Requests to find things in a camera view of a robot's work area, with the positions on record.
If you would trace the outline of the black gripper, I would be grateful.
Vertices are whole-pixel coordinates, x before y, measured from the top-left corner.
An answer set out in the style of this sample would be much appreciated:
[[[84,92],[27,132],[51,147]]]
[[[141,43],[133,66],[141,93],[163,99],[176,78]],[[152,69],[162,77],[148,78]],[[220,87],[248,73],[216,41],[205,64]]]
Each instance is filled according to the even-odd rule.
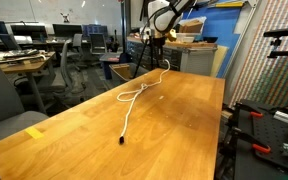
[[[156,48],[156,55],[158,57],[163,56],[163,46],[165,45],[165,37],[154,37],[153,46]]]

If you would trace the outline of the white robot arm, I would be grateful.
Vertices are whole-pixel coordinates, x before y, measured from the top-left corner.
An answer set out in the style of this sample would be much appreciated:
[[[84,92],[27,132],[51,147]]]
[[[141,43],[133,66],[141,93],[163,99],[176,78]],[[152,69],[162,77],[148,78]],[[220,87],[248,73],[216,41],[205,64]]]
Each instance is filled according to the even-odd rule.
[[[152,0],[147,5],[148,17],[140,29],[142,41],[152,41],[158,48],[159,57],[163,55],[165,35],[182,19],[183,13],[188,10],[195,0]]]

